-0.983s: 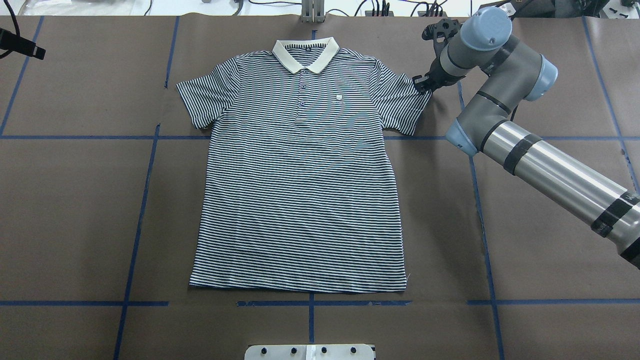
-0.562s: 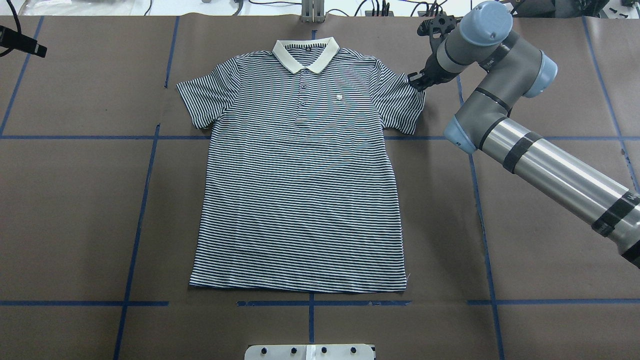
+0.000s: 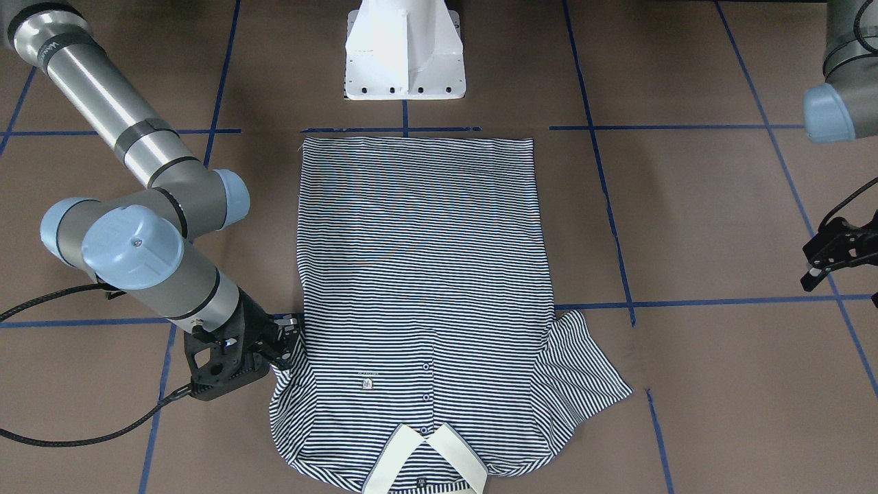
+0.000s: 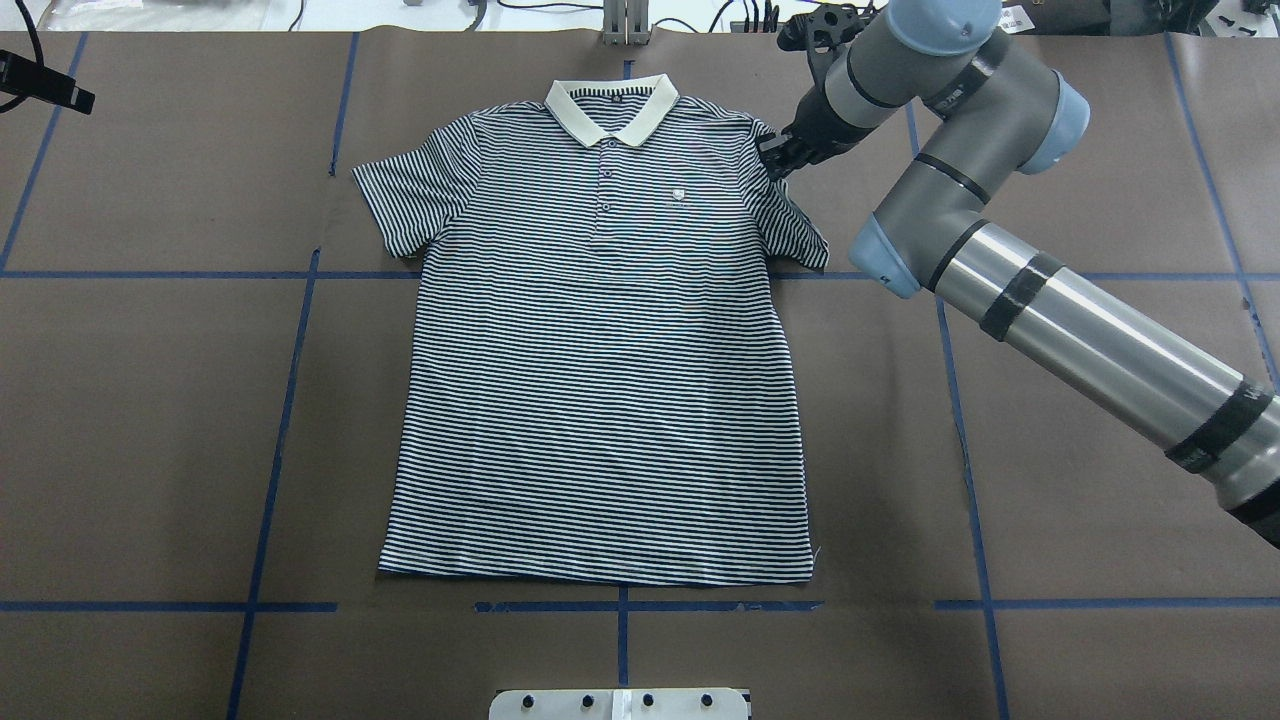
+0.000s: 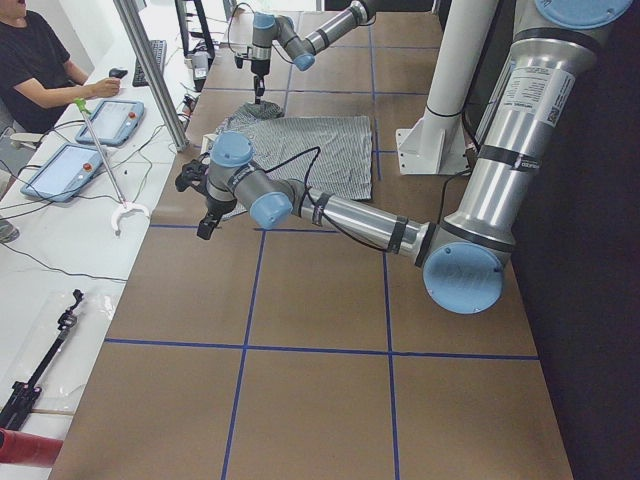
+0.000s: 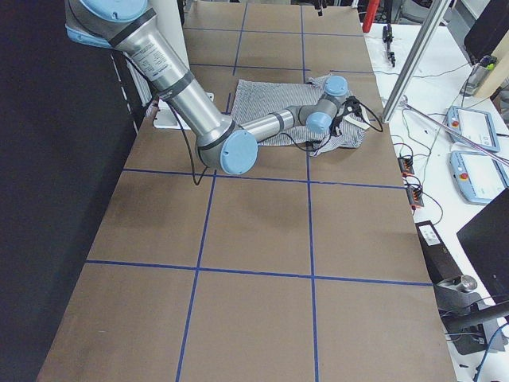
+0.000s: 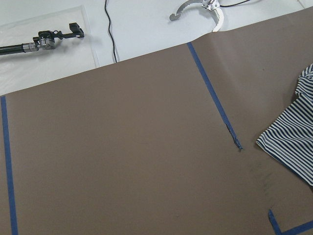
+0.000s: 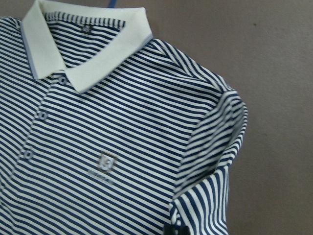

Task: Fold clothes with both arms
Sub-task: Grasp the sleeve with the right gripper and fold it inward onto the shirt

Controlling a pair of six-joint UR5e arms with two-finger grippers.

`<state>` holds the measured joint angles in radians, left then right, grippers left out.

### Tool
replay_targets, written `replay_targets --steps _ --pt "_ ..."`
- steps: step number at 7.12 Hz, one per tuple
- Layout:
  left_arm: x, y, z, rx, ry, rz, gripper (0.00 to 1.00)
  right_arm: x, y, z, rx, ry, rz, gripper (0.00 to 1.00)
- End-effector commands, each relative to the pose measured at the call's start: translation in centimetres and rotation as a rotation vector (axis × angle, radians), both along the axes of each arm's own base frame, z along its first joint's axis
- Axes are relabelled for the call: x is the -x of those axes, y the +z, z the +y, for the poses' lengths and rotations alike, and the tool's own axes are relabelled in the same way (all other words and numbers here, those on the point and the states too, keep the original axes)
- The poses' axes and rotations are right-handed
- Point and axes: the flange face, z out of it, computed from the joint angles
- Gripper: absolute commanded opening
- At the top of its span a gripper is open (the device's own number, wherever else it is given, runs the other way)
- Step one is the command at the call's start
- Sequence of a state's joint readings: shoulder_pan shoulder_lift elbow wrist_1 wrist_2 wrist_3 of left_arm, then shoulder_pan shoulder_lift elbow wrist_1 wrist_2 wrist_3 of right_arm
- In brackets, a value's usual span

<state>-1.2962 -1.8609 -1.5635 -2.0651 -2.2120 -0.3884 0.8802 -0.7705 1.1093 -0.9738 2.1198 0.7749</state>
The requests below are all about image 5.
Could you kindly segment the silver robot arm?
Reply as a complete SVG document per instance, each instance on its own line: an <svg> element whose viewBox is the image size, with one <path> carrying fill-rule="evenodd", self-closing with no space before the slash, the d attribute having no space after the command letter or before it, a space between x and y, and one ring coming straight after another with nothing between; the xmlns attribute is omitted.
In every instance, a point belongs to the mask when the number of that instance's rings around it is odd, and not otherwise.
<svg viewBox="0 0 640 480"><path fill-rule="evenodd" d="M411 258L427 293L446 310L475 314L492 307L515 247L512 225L575 80L595 64L613 23L629 8L627 1L518 2L512 43L482 119L487 132L468 159L455 148L464 138L466 97L497 5L451 4L424 113L397 131L396 142L404 175L469 175L454 213L419 224L305 180L272 179L248 138L224 132L176 181L206 198L199 236L209 238L236 206L265 229L296 215Z"/></svg>
<svg viewBox="0 0 640 480"><path fill-rule="evenodd" d="M343 11L301 38L293 20L283 15L256 12L252 24L252 43L244 54L236 54L236 66L244 61L251 64L254 103L260 104L265 93L265 77L270 73L273 42L277 42L292 63L300 70L308 70L315 57L351 30L375 20L379 1L352 1Z"/></svg>

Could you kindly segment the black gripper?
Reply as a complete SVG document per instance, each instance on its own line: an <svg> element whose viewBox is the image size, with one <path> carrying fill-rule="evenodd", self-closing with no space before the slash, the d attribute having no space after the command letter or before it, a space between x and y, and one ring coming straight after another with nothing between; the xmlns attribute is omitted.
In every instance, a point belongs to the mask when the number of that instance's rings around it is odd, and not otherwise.
<svg viewBox="0 0 640 480"><path fill-rule="evenodd" d="M251 72L254 74L254 96L260 98L264 96L265 84L264 77L270 73L270 59L253 59L251 62Z"/></svg>
<svg viewBox="0 0 640 480"><path fill-rule="evenodd" d="M237 205L235 198L231 200L219 200L213 197L206 198L207 214L199 222L197 237L210 239L213 231L218 227L222 218L231 213Z"/></svg>

